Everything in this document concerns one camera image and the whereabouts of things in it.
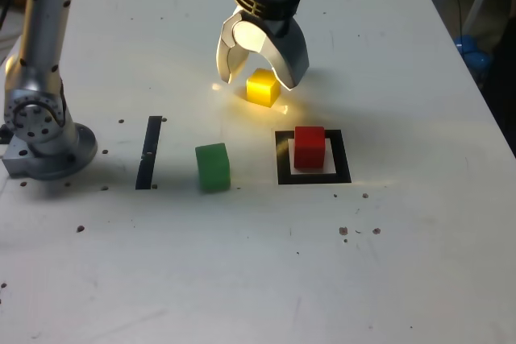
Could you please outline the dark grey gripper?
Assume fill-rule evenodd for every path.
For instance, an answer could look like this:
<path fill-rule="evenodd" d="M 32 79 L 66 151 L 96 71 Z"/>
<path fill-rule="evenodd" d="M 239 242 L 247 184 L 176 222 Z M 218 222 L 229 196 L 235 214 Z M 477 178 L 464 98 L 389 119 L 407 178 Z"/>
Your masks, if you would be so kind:
<path fill-rule="evenodd" d="M 247 61 L 247 51 L 264 57 L 287 90 L 298 86 L 309 67 L 306 41 L 294 19 L 262 19 L 241 11 L 227 19 L 218 40 L 216 63 L 230 84 Z"/>

